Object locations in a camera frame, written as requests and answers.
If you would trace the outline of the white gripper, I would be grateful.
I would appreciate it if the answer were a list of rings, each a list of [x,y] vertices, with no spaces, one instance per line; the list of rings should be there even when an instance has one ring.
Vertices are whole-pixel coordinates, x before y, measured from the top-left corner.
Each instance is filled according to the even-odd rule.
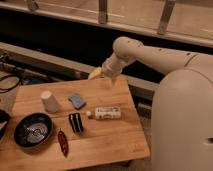
[[[120,58],[116,54],[112,54],[107,58],[101,67],[94,69],[88,76],[89,79],[99,78],[101,74],[110,78],[110,88],[113,88],[116,84],[117,77],[122,73],[124,67],[128,65],[128,60]]]

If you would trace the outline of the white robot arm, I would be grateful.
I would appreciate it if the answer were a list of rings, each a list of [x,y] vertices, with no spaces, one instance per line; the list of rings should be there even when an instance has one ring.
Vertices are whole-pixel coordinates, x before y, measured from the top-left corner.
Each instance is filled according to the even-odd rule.
[[[135,61],[164,75],[152,101],[152,171],[213,171],[213,55],[119,37],[89,77],[115,77]]]

